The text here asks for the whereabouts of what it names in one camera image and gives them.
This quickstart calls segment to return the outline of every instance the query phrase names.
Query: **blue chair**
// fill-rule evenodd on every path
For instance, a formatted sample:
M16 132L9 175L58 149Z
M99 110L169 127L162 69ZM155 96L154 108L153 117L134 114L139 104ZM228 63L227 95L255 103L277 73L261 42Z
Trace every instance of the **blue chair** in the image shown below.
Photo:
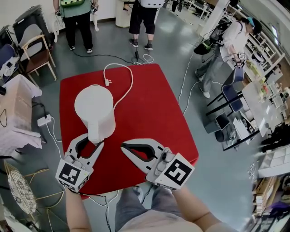
M235 68L232 73L230 74L230 76L227 78L227 80L224 82L224 84L222 85L222 93L220 95L218 95L215 99L213 99L209 104L213 104L217 99L218 102L222 99L225 98L227 102L231 102L232 100L236 99L234 102L231 102L229 104L232 112L230 114L228 114L228 117L232 114L232 113L236 113L239 112L242 108L243 108L243 104L240 100L240 98L242 97L242 93L241 92L236 92L236 90L233 87L233 84L236 82L241 82L244 79L244 72L242 68ZM209 112L207 115L214 113L215 110Z
M0 49L0 68L2 68L2 65L5 64L7 62L7 60L9 60L11 57L16 57L16 53L14 48L9 45L9 44L5 44L1 49ZM19 68L19 64L16 63L15 64L15 70L13 72L13 74L15 73L15 71ZM11 76L3 76L3 82L6 83L10 80Z

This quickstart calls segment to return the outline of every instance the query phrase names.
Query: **chair seat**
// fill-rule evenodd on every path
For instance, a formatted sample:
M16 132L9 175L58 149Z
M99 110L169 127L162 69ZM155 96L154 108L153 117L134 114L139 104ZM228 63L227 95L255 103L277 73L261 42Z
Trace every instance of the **chair seat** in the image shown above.
M233 98L238 96L237 92L233 86L223 86L222 93L223 93L227 102L229 102L230 100L232 100ZM233 112L239 112L243 108L243 103L239 99L239 100L236 100L233 103L231 103L230 107L232 108Z
M26 67L26 73L29 73L37 69L44 63L46 63L48 61L48 58L49 58L48 50L42 51L32 56L30 60L28 61L28 64Z

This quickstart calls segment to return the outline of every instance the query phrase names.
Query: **wooden armrest chair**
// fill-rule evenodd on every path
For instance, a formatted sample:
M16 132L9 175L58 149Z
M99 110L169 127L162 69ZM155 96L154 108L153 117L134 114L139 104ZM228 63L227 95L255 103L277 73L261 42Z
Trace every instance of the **wooden armrest chair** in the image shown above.
M44 50L42 52L39 52L39 53L33 55L32 57L29 57L29 55L27 53L28 46L32 42L34 42L35 40L40 39L40 38L43 39L43 43L45 45L46 50ZM52 67L51 67L51 65L49 63L49 58L50 58L50 60L51 60L51 62L52 62L54 67L55 67L55 63L54 63L53 58L52 58L52 56L51 56L51 54L49 52L49 49L48 49L48 46L46 44L46 41L45 41L45 38L44 38L43 34L35 36L32 39L30 39L26 44L24 44L22 46L22 49L24 50L24 53L25 53L25 55L27 56L27 58L29 60L25 72L28 74L29 78L31 79L31 81L33 82L34 85L39 87L38 84L32 78L31 73L36 71L37 69L39 69L40 67L42 67L42 66L44 66L46 64L48 65L48 67L49 67L49 69L50 69L50 71L51 71L51 73L52 73L52 75L54 77L54 80L56 81L57 78L56 78L56 76L55 76L55 74L53 72L53 69L52 69Z

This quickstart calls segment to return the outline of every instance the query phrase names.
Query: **white shirt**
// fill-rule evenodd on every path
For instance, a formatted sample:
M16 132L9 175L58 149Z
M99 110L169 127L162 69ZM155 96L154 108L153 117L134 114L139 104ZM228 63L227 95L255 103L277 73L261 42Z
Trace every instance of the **white shirt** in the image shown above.
M149 210L128 221L120 232L203 232L199 226L171 213ZM206 232L237 232L225 223L211 226Z
M246 24L233 22L223 34L223 46L220 47L221 56L224 62L227 62L233 56L229 52L230 46L233 45L237 53L244 53L244 47L249 38L249 33L246 31Z

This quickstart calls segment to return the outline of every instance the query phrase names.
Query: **red table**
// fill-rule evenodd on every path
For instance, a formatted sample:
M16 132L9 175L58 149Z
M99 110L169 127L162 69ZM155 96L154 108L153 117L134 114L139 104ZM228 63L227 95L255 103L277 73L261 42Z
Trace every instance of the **red table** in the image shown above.
M191 164L198 159L193 138L167 80L157 64L130 66L134 83L128 95L115 109L116 129L105 139L94 172L81 189L86 194L101 194L124 189L145 181L145 174L122 153L122 142L136 138L152 138L169 147L173 153L182 154ZM126 68L106 70L112 80L108 90L117 102L131 84ZM63 151L74 138L87 133L87 129L74 110L78 93L92 85L105 86L103 71L85 73L66 78L60 84L60 127ZM89 155L94 145L89 143L82 156Z

